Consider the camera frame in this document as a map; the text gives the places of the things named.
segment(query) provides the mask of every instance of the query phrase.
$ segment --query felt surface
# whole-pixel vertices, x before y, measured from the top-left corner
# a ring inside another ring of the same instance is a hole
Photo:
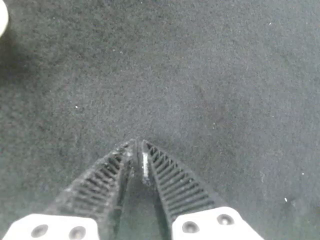
[[[1,236],[141,136],[265,239],[318,239],[319,1],[5,2]]]

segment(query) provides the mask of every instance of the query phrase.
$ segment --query screw hole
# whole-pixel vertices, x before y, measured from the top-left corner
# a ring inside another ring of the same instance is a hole
[[[186,221],[182,225],[182,231],[187,234],[194,234],[194,233],[199,232],[199,230],[200,229],[199,229],[198,225],[193,221]]]
[[[234,219],[227,214],[219,215],[217,217],[217,220],[218,220],[219,224],[221,224],[221,225],[232,225],[235,223]]]
[[[46,232],[48,231],[48,228],[49,227],[46,224],[42,224],[42,225],[35,227],[31,232],[31,237],[33,237],[33,238],[42,237],[43,235],[46,234]]]
[[[70,240],[81,240],[86,235],[86,229],[83,226],[74,227],[69,233]]]

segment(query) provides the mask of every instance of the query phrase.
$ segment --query ribbed gripper pad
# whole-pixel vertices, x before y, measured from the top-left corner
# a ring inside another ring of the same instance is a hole
[[[105,224],[105,220],[109,221],[122,204],[120,201],[135,157],[135,145],[135,141],[127,142],[99,159],[74,180],[45,213],[92,218],[98,225]]]
[[[145,140],[142,148],[148,153],[149,168],[169,227],[179,215],[226,205],[180,161]]]

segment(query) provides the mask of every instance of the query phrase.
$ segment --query dark gray fabric surface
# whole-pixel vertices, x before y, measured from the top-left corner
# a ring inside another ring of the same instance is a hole
[[[5,2],[1,236],[141,136],[265,239],[319,238],[319,1]]]

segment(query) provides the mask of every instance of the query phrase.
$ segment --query white object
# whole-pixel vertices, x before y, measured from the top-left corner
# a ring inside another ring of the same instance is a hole
[[[31,214],[15,221],[2,240],[99,240],[95,220]]]
[[[0,37],[4,34],[9,22],[7,7],[3,0],[0,0]]]
[[[230,207],[180,215],[172,224],[172,240],[263,240]]]

